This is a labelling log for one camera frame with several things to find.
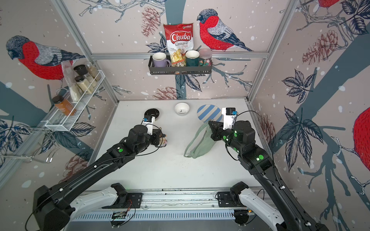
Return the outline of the green corduroy bag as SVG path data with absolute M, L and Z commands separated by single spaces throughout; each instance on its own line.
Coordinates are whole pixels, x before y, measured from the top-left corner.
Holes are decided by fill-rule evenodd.
M 208 123 L 203 123 L 197 130 L 192 141 L 186 147 L 184 157 L 196 159 L 210 152 L 216 144 L 216 141 L 211 138 L 211 135 L 212 130 L 210 125 Z

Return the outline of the plush doll keychain decoration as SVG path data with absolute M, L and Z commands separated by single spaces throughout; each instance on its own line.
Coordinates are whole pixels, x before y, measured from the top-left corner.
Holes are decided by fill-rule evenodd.
M 163 148 L 163 147 L 166 147 L 167 145 L 167 137 L 166 136 L 163 136 L 160 138 L 160 147 Z

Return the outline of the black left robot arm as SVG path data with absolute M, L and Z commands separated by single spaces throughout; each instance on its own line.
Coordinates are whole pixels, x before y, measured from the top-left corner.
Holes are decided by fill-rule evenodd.
M 148 125 L 136 125 L 129 135 L 109 148 L 99 159 L 71 178 L 52 187 L 43 185 L 34 192 L 32 216 L 39 230 L 60 231 L 71 220 L 98 208 L 131 209 L 138 200 L 131 199 L 120 183 L 90 195 L 81 194 L 108 174 L 120 169 L 154 145 L 164 144 L 162 129 L 155 126 L 151 134 Z

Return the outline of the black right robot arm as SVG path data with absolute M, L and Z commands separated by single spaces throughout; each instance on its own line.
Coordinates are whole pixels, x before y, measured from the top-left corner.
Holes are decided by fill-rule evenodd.
M 299 204 L 276 171 L 268 153 L 255 141 L 255 130 L 249 121 L 237 121 L 231 129 L 222 122 L 208 122 L 214 141 L 223 141 L 226 147 L 238 153 L 240 164 L 261 184 L 274 207 L 258 197 L 247 184 L 239 182 L 230 189 L 237 205 L 251 209 L 274 231 L 326 231 L 326 225 L 316 222 Z

